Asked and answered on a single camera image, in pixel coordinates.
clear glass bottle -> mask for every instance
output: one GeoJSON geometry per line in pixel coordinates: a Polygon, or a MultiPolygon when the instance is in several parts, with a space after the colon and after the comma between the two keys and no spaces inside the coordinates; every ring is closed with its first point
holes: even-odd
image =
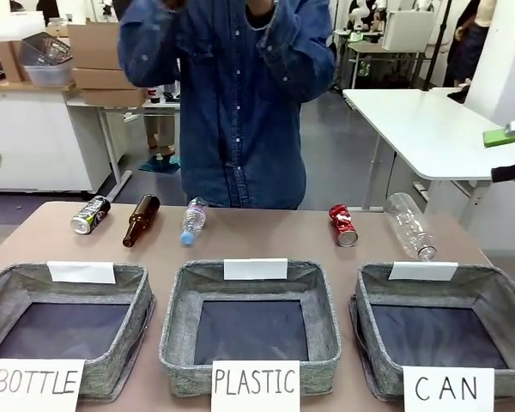
{"type": "Polygon", "coordinates": [[[206,222],[206,207],[208,203],[200,197],[195,197],[189,202],[183,224],[181,226],[181,243],[185,246],[192,246],[195,239],[203,230],[206,222]]]}
{"type": "Polygon", "coordinates": [[[428,262],[437,255],[433,233],[414,199],[407,193],[395,193],[387,199],[384,212],[389,216],[404,250],[412,257],[428,262]]]}

white paper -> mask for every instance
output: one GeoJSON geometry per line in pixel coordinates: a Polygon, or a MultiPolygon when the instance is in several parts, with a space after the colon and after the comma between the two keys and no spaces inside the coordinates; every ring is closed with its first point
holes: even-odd
{"type": "Polygon", "coordinates": [[[112,262],[48,262],[54,282],[107,283],[114,285],[112,262]]]}
{"type": "Polygon", "coordinates": [[[296,360],[219,360],[212,365],[211,412],[299,412],[296,360]]]}
{"type": "Polygon", "coordinates": [[[223,278],[226,281],[286,279],[288,259],[225,259],[223,278]]]}
{"type": "Polygon", "coordinates": [[[447,282],[456,273],[453,262],[394,262],[390,281],[437,281],[447,282]]]}
{"type": "Polygon", "coordinates": [[[492,412],[494,369],[403,367],[404,412],[492,412]]]}
{"type": "Polygon", "coordinates": [[[84,360],[0,360],[0,412],[75,412],[84,360]]]}

bottle cap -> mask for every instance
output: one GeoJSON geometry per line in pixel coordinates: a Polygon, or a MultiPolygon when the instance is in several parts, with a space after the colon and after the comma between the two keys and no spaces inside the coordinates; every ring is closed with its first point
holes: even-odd
{"type": "Polygon", "coordinates": [[[183,232],[181,234],[181,243],[185,246],[192,246],[195,243],[195,235],[191,232],[183,232]]]}

red can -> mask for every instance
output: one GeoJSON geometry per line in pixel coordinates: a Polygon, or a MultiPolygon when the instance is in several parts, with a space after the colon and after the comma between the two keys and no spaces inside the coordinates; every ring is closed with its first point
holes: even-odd
{"type": "Polygon", "coordinates": [[[353,246],[359,235],[354,230],[351,214],[347,206],[344,204],[337,204],[329,212],[332,219],[332,226],[336,229],[337,244],[339,246],[353,246]]]}

denim shirt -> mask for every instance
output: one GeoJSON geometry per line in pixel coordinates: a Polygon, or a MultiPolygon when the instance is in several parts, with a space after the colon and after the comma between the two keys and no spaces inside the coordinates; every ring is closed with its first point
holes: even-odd
{"type": "Polygon", "coordinates": [[[325,45],[329,0],[280,0],[258,28],[245,3],[187,0],[171,11],[162,0],[133,0],[120,24],[119,60],[138,87],[181,81],[188,197],[294,209],[306,191],[300,107],[323,93],[334,74],[325,45]]]}

